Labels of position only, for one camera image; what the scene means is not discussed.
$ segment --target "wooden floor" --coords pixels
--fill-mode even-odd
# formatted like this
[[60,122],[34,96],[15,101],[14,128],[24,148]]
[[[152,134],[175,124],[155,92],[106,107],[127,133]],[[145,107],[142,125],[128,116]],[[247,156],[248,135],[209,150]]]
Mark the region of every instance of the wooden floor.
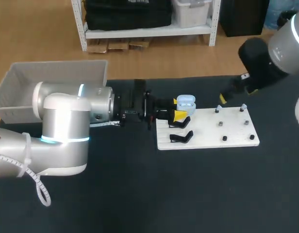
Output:
[[206,36],[161,37],[144,51],[88,54],[70,0],[0,0],[0,82],[13,62],[87,59],[107,59],[108,79],[235,75],[246,71],[237,51],[247,38],[219,29],[215,47]]

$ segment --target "black bin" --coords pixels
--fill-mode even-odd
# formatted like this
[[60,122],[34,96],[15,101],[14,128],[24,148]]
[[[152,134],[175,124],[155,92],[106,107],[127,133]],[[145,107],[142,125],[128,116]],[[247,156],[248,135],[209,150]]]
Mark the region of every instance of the black bin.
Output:
[[226,36],[260,35],[269,0],[222,0],[220,24]]
[[90,30],[130,30],[171,24],[171,0],[86,0]]

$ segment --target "gray plastic bin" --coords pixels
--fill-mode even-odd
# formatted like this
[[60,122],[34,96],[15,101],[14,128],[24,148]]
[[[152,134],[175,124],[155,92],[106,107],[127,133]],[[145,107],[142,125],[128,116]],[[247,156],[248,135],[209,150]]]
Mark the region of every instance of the gray plastic bin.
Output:
[[107,61],[13,63],[0,84],[0,118],[7,124],[41,122],[33,113],[37,83],[100,83],[106,85]]

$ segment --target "cable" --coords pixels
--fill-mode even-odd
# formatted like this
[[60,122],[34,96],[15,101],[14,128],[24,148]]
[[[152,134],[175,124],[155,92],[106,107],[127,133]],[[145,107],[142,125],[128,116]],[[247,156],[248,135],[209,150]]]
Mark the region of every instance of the cable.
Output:
[[120,126],[120,121],[108,121],[104,123],[90,124],[90,127],[94,128],[94,127],[102,127],[102,126],[109,126],[109,125]]
[[[19,168],[23,168],[24,164],[15,160],[15,159],[12,159],[12,158],[9,158],[7,156],[3,156],[3,155],[0,155],[0,160],[2,161],[5,161],[5,162],[8,162],[10,164],[13,164]],[[26,168],[25,172],[32,177],[32,179],[35,181],[36,183],[36,191],[37,191],[37,195],[38,195],[38,198],[40,199],[41,203],[45,206],[50,206],[51,205],[51,199],[50,199],[50,195],[47,191],[47,188],[44,186],[44,184],[41,182],[40,180],[40,176],[36,175],[31,169],[29,168]]]

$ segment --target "white board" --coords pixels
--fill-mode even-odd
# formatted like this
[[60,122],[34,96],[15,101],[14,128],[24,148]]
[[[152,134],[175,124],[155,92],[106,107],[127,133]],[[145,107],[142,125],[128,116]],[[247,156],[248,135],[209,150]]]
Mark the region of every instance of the white board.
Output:
[[[156,120],[157,146],[159,150],[187,150],[223,147],[254,147],[260,144],[248,109],[240,112],[240,107],[196,109],[185,129],[169,128],[166,120]],[[170,134],[186,136],[189,131],[194,136],[187,144],[170,141]]]

